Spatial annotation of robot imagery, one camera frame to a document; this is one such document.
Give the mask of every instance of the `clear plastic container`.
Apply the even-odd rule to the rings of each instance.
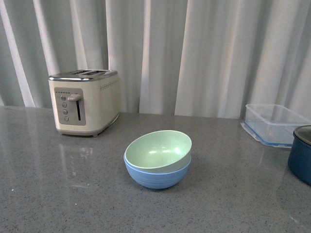
[[[290,148],[294,130],[311,121],[277,104],[247,104],[243,128],[262,144]]]

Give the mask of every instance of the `dark blue pot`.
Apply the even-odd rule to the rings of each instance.
[[[296,177],[311,185],[311,145],[308,144],[310,142],[309,135],[311,135],[311,126],[298,127],[294,131],[294,141],[287,164]]]

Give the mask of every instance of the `cream toaster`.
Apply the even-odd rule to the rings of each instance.
[[[114,70],[76,70],[49,76],[56,129],[97,136],[120,111],[120,79]]]

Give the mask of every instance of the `toaster control panel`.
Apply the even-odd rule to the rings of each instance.
[[[54,92],[59,123],[86,125],[83,90],[80,88],[55,87]]]

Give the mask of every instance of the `curtain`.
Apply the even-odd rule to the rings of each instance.
[[[121,112],[311,118],[311,0],[0,0],[0,105],[51,108],[48,76],[112,69]]]

